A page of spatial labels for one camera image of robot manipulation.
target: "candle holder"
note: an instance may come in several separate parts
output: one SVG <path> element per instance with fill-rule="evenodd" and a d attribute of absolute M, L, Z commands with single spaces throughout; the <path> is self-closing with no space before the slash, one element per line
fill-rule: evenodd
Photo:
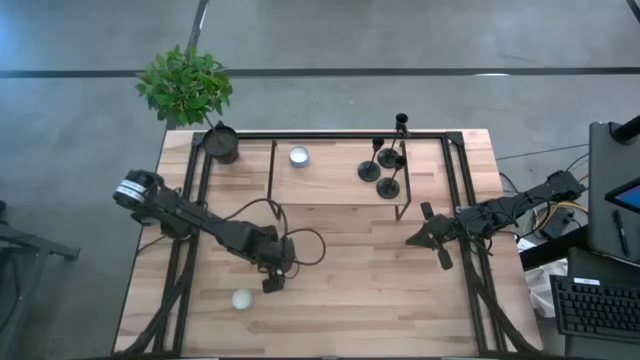
<path fill-rule="evenodd" d="M 363 161 L 358 166 L 358 176 L 366 182 L 376 181 L 380 177 L 380 166 L 374 162 L 374 159 L 376 158 L 378 150 L 384 145 L 384 139 L 382 136 L 375 136 L 372 142 L 373 156 L 371 157 L 371 161 Z"/>
<path fill-rule="evenodd" d="M 402 170 L 406 165 L 407 158 L 404 156 L 398 155 L 394 159 L 395 171 L 393 172 L 393 176 L 390 178 L 384 178 L 376 184 L 376 191 L 378 192 L 378 195 L 385 199 L 393 199 L 400 194 L 400 184 L 395 180 L 395 177 L 398 171 Z"/>
<path fill-rule="evenodd" d="M 409 117 L 406 114 L 400 113 L 396 115 L 396 135 L 393 137 L 391 148 L 382 149 L 382 151 L 378 153 L 378 163 L 380 166 L 387 169 L 395 166 L 395 158 L 398 156 L 398 152 L 395 151 L 393 147 L 396 145 L 396 140 L 400 132 L 402 132 L 405 137 L 407 136 L 407 121 L 409 121 Z"/>

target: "computer monitor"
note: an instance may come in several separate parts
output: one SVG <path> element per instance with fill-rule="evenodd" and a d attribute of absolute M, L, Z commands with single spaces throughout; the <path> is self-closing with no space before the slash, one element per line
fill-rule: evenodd
<path fill-rule="evenodd" d="M 604 198 L 609 202 L 640 214 L 640 178 L 609 191 Z"/>

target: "black keyboard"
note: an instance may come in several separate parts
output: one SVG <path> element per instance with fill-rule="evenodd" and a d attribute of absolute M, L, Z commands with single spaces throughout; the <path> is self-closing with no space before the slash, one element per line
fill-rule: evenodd
<path fill-rule="evenodd" d="M 551 275 L 558 332 L 640 343 L 640 288 Z"/>

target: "concrete floor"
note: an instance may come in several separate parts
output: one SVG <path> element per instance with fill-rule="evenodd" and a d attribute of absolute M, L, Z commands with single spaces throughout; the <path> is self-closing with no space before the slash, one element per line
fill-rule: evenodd
<path fill-rule="evenodd" d="M 0 70 L 140 69 L 186 45 L 197 0 L 5 0 Z M 199 48 L 234 69 L 640 66 L 623 0 L 216 0 Z M 164 133 L 134 79 L 0 79 L 0 199 L 9 221 L 82 252 L 52 259 L 26 359 L 106 355 L 140 227 L 111 195 L 154 169 Z M 586 143 L 593 121 L 637 115 L 639 75 L 233 80 L 237 129 L 488 128 L 496 157 Z M 500 160 L 521 188 L 586 147 Z M 578 168 L 578 176 L 586 166 Z M 546 350 L 562 351 L 552 327 Z"/>

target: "white bag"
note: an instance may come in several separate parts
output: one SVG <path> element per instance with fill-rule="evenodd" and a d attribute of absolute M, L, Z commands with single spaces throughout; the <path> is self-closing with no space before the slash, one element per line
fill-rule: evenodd
<path fill-rule="evenodd" d="M 535 247 L 535 245 L 525 239 L 518 243 L 518 252 Z M 546 318 L 556 316 L 553 306 L 553 295 L 551 293 L 551 282 L 549 275 L 567 276 L 568 263 L 566 259 L 554 261 L 542 265 L 539 268 L 529 270 L 524 273 L 527 285 L 529 286 L 529 298 L 533 308 Z"/>

